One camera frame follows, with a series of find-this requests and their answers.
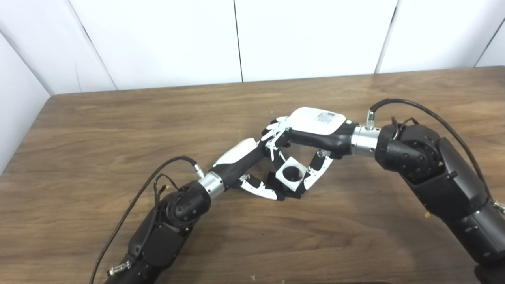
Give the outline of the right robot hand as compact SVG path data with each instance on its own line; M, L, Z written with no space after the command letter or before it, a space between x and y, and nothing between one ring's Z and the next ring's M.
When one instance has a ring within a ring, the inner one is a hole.
M353 154L359 124L342 114L310 107L298 108L287 117L291 128L286 135L288 144L285 147L295 143L317 151L308 166L294 157L286 158L280 170L268 174L267 183L281 185L286 197L301 198L326 173L334 160Z

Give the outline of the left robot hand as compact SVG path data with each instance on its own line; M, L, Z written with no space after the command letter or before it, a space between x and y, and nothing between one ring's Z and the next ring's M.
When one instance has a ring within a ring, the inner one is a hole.
M287 116L278 117L264 129L260 140L247 138L220 156L206 174L212 178L211 185L205 186L211 198L230 188L241 188L263 198L283 201L286 195L281 185L263 182L247 171L265 157L269 157L276 170L280 170L286 163L280 148L288 144L286 135L290 128Z

